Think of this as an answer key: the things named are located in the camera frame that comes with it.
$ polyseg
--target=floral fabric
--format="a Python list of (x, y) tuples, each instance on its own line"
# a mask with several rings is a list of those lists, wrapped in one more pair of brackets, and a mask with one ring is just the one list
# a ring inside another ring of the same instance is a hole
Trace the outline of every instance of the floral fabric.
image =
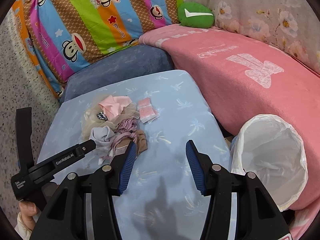
[(215, 26), (275, 46), (320, 74), (320, 22), (306, 0), (185, 0), (201, 3)]

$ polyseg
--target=metal screw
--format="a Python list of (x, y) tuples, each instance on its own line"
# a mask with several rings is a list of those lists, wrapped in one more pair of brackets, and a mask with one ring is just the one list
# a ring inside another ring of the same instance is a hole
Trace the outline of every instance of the metal screw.
[(76, 174), (73, 172), (68, 174), (68, 179), (74, 179), (75, 177), (76, 177)]
[(214, 171), (220, 171), (221, 170), (221, 166), (219, 164), (214, 164), (214, 165), (212, 165), (212, 169)]
[(250, 178), (250, 179), (254, 179), (255, 177), (256, 177), (256, 174), (254, 174), (253, 172), (248, 172), (248, 177)]
[(110, 166), (110, 165), (104, 165), (104, 166), (102, 167), (102, 170), (103, 170), (103, 171), (111, 171), (111, 166)]

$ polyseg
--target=beige tulle fabric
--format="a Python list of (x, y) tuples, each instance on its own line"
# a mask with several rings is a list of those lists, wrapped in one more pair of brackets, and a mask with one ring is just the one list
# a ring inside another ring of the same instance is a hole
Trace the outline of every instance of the beige tulle fabric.
[(84, 111), (84, 116), (81, 120), (82, 133), (81, 136), (84, 140), (88, 140), (90, 137), (90, 132), (93, 127), (104, 127), (109, 126), (111, 130), (115, 130), (118, 125), (126, 118), (135, 117), (139, 119), (139, 112), (137, 111), (137, 105), (135, 103), (130, 103), (126, 106), (120, 115), (116, 118), (108, 121), (100, 120), (97, 117), (97, 113), (102, 112), (101, 107), (98, 105), (103, 99), (107, 98), (109, 95), (99, 95), (93, 100), (93, 107), (90, 107)]

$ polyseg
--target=green pillow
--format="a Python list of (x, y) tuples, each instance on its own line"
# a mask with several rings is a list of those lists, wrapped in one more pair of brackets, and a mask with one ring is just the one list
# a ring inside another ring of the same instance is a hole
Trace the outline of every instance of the green pillow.
[(185, 2), (178, 8), (178, 19), (182, 26), (207, 29), (213, 25), (213, 12), (196, 2)]

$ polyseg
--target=pink tissue packet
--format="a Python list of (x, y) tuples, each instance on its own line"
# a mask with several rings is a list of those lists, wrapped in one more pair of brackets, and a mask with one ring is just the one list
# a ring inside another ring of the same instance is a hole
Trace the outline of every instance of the pink tissue packet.
[(153, 120), (160, 117), (160, 114), (151, 105), (150, 98), (145, 98), (138, 102), (138, 110), (140, 113), (140, 120), (142, 123), (151, 123)]

